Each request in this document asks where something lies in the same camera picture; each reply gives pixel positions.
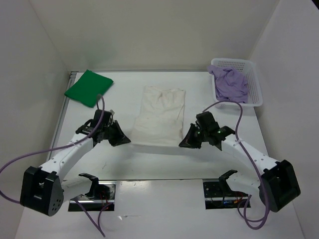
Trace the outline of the white t-shirt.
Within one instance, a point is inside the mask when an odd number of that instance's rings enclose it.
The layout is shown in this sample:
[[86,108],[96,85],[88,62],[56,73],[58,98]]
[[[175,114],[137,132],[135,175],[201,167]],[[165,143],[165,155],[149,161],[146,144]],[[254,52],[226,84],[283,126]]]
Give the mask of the white t-shirt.
[[145,86],[130,135],[132,144],[178,147],[183,137],[185,95],[182,89]]

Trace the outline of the green t-shirt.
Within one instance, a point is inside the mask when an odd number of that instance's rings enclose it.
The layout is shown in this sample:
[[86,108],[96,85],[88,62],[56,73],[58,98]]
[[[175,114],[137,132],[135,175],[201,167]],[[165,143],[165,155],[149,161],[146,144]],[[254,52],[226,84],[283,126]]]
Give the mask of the green t-shirt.
[[93,108],[98,99],[98,95],[104,95],[113,83],[114,81],[110,78],[86,70],[64,95],[87,107]]

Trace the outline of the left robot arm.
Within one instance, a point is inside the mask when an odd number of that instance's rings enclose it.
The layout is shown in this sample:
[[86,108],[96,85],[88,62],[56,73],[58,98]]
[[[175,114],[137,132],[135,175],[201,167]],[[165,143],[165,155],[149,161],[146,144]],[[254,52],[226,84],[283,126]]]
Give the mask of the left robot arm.
[[23,175],[19,203],[29,209],[52,217],[62,204],[80,194],[88,199],[99,195],[98,177],[80,173],[80,183],[67,186],[65,176],[75,164],[98,143],[107,140],[111,146],[130,143],[119,123],[114,119],[113,111],[96,110],[94,117],[86,121],[76,131],[66,146],[50,160],[39,167],[29,167]]

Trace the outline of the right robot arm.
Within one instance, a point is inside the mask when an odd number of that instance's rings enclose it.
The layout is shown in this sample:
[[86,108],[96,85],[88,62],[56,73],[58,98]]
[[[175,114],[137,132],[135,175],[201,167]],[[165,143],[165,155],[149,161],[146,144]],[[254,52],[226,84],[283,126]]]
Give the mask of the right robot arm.
[[235,191],[258,194],[262,203],[272,212],[278,212],[300,195],[299,183],[290,162],[277,161],[261,153],[237,138],[230,127],[220,127],[210,112],[197,114],[196,122],[190,125],[179,146],[200,149],[204,142],[230,154],[247,168],[259,173],[259,179],[252,179],[234,169],[225,172],[218,178],[218,188],[222,195],[229,196]]

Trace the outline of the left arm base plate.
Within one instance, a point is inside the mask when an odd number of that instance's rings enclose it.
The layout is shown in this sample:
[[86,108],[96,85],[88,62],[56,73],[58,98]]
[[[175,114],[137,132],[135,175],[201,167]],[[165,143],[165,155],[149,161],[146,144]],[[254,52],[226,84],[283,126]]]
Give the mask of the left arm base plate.
[[84,195],[75,197],[83,208],[88,212],[114,211],[116,181],[99,181],[97,189]]

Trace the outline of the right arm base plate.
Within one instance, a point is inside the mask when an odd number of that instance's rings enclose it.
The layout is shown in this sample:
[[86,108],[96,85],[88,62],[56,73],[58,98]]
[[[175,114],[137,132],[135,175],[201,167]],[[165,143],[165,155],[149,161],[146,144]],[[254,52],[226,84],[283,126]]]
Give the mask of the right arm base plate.
[[217,179],[203,180],[202,184],[207,210],[243,208],[248,199],[248,195],[243,192],[232,191],[226,195]]

